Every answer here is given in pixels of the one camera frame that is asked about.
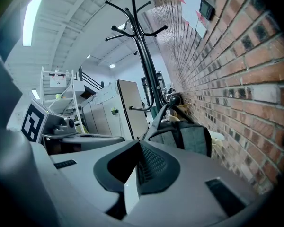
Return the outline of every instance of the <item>ceiling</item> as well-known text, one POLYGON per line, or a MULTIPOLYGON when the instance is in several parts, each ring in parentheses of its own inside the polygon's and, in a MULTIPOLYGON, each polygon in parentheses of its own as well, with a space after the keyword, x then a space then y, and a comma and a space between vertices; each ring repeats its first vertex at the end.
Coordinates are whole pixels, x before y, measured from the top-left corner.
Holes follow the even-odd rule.
MULTIPOLYGON (((31 47, 22 46, 22 38, 9 54, 5 67, 15 84, 23 93, 40 88, 41 68, 45 71, 75 72, 87 60, 97 66, 118 63, 135 51, 133 40, 119 38, 105 42, 112 33, 112 25, 120 26, 126 17, 115 8, 104 4, 106 0, 43 0, 34 25, 31 47)), ((131 0, 108 0, 121 8, 132 10, 131 0)), ((141 26, 149 30, 143 12, 153 8, 153 0, 136 0, 140 7, 151 1, 139 15, 141 26)), ((21 20, 24 20, 26 8, 21 20)), ((152 37, 146 38, 147 44, 154 43, 152 37)), ((45 100, 55 99, 55 94, 65 88, 50 88, 44 84, 45 100)))

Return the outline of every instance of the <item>wall-mounted device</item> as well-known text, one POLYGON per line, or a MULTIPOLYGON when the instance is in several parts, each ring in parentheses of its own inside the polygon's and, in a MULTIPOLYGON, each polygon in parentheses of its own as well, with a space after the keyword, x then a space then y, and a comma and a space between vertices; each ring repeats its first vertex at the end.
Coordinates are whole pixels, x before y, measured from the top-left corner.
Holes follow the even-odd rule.
POLYGON ((201 0, 200 13, 204 18, 210 20, 214 14, 214 7, 210 5, 207 1, 201 0))

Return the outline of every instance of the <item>fluorescent light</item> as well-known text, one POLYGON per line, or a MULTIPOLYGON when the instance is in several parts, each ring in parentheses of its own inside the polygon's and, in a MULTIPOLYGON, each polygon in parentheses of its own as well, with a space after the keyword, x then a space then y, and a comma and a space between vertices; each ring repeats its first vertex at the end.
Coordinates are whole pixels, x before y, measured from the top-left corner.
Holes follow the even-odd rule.
POLYGON ((33 95, 34 95, 35 99, 37 99, 37 100, 39 100, 39 99, 40 99, 40 97, 39 97, 39 95, 38 95, 38 93, 37 93, 37 90, 36 90, 36 89, 32 89, 32 93, 33 93, 33 95))
POLYGON ((23 46, 32 45, 34 23, 41 1, 42 0, 32 0, 27 6, 27 11, 25 12, 24 23, 23 23, 23 34, 22 34, 23 46))
POLYGON ((124 29, 124 26, 125 26, 125 23, 124 24, 121 24, 118 29, 124 29))

